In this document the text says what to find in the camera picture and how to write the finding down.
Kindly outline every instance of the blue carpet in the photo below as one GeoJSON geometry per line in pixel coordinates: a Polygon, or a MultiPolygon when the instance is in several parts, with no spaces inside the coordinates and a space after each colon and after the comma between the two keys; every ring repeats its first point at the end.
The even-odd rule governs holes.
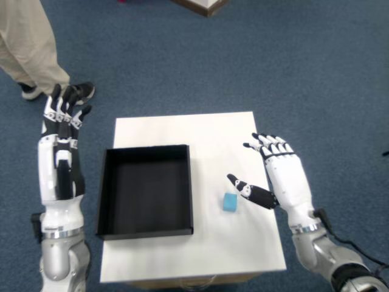
{"type": "MultiPolygon", "coordinates": [[[[97,87],[79,143],[93,252],[88,291],[140,291],[99,283],[98,185],[116,117],[253,111],[259,131],[298,151],[314,205],[337,233],[389,262],[389,157],[380,155],[389,150],[388,1],[230,0],[211,19],[167,0],[43,5],[59,63],[72,82],[97,87]]],[[[39,291],[41,251],[29,218],[43,211],[37,142],[45,100],[23,101],[3,72],[0,84],[0,290],[39,291]]],[[[209,291],[331,291],[301,267],[287,218],[276,214],[288,270],[209,291]]]]}

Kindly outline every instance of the white table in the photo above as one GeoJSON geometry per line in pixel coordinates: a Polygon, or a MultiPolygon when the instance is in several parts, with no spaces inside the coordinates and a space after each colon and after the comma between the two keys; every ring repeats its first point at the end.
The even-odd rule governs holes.
{"type": "Polygon", "coordinates": [[[274,212],[238,198],[225,212],[226,175],[267,188],[261,156],[244,148],[252,112],[116,120],[114,148],[190,146],[194,234],[105,241],[100,282],[136,282],[286,269],[274,212]]]}

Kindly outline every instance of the person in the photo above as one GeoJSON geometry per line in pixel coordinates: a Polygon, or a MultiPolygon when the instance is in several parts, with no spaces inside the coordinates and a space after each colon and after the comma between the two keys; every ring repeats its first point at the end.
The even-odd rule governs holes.
{"type": "MultiPolygon", "coordinates": [[[[51,94],[56,84],[65,90],[69,75],[57,62],[50,22],[40,0],[0,0],[0,67],[17,82],[26,100],[42,92],[51,94]]],[[[77,105],[95,92],[91,82],[72,85],[77,105]]]]}

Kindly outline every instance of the cable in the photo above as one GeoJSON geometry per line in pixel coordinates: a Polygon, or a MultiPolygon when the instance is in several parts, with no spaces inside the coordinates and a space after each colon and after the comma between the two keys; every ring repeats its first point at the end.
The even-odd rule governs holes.
{"type": "Polygon", "coordinates": [[[351,240],[345,240],[345,239],[341,239],[339,238],[335,233],[334,231],[332,230],[332,227],[331,227],[331,224],[329,222],[329,219],[327,217],[327,214],[326,214],[326,211],[324,209],[317,209],[314,211],[313,215],[315,217],[318,217],[321,219],[324,227],[328,230],[328,232],[338,241],[338,242],[341,242],[341,243],[344,243],[346,245],[351,245],[356,251],[359,251],[363,256],[365,256],[366,258],[368,258],[369,260],[371,260],[372,262],[374,263],[377,263],[378,265],[380,265],[377,270],[375,271],[374,275],[376,277],[379,277],[379,274],[382,272],[382,270],[386,269],[386,268],[389,268],[389,265],[387,263],[384,263],[384,262],[381,262],[380,260],[378,259],[375,259],[374,257],[368,255],[367,253],[365,253],[359,246],[357,246],[354,242],[352,242],[351,240]]]}

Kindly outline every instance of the white robotic hand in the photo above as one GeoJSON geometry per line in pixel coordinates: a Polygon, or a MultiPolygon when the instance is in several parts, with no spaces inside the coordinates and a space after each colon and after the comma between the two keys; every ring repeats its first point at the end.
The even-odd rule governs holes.
{"type": "Polygon", "coordinates": [[[270,207],[280,205],[288,214],[293,233],[316,230],[320,220],[312,215],[311,190],[300,158],[280,137],[255,133],[253,137],[257,143],[243,145],[261,153],[274,194],[239,181],[233,175],[228,175],[229,180],[243,197],[260,206],[272,209],[270,207]]]}
{"type": "Polygon", "coordinates": [[[77,142],[83,118],[91,106],[72,116],[75,93],[69,86],[61,96],[60,86],[55,86],[47,98],[38,144],[41,200],[46,211],[33,214],[32,223],[42,246],[42,292],[85,291],[90,267],[80,209],[85,186],[77,142]]]}
{"type": "Polygon", "coordinates": [[[77,141],[82,120],[91,106],[72,117],[77,98],[74,89],[69,86],[63,96],[60,94],[57,85],[47,98],[38,144],[41,199],[46,206],[42,232],[50,237],[59,232],[73,232],[84,224],[80,202],[85,186],[77,141]]]}
{"type": "Polygon", "coordinates": [[[314,210],[311,191],[300,158],[282,138],[253,134],[256,143],[243,146],[261,153],[273,192],[248,185],[234,175],[227,175],[237,191],[249,201],[268,209],[278,205],[287,212],[293,243],[300,263],[313,273],[321,274],[336,292],[389,292],[386,283],[363,264],[355,251],[335,245],[327,230],[336,240],[351,244],[368,259],[378,263],[380,271],[389,267],[363,252],[349,240],[333,233],[323,209],[314,210]]]}

